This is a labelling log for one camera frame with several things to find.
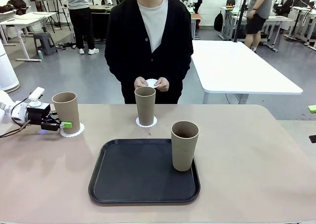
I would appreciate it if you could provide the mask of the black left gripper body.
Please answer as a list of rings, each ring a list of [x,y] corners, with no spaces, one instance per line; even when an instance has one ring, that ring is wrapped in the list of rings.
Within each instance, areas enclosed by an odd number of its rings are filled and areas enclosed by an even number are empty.
[[[41,129],[49,128],[51,107],[50,104],[41,104],[38,107],[27,106],[26,121],[30,121],[30,125],[39,125]]]

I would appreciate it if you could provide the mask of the person's left hand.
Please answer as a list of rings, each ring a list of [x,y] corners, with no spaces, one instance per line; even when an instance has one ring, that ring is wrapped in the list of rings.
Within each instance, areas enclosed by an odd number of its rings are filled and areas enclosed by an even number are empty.
[[[165,77],[160,77],[155,83],[157,90],[166,92],[169,90],[169,81]]]

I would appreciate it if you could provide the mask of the person's right hand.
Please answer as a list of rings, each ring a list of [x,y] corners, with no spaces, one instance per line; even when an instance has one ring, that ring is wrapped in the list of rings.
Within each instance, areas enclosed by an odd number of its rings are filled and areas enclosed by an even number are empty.
[[[137,77],[134,82],[135,89],[140,87],[147,87],[148,83],[143,77]]]

